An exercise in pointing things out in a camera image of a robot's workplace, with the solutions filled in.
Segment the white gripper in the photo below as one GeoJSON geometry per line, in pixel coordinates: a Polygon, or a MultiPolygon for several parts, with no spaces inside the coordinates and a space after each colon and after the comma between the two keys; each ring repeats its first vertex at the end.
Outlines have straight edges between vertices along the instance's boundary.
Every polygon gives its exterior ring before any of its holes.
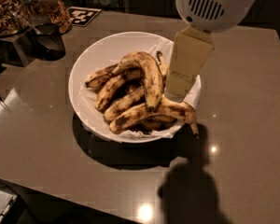
{"type": "Polygon", "coordinates": [[[167,98],[184,99],[187,96],[214,50],[210,32],[226,31],[239,24],[254,2],[255,0],[175,0],[179,16],[198,29],[189,26],[175,35],[164,92],[167,98]]]}

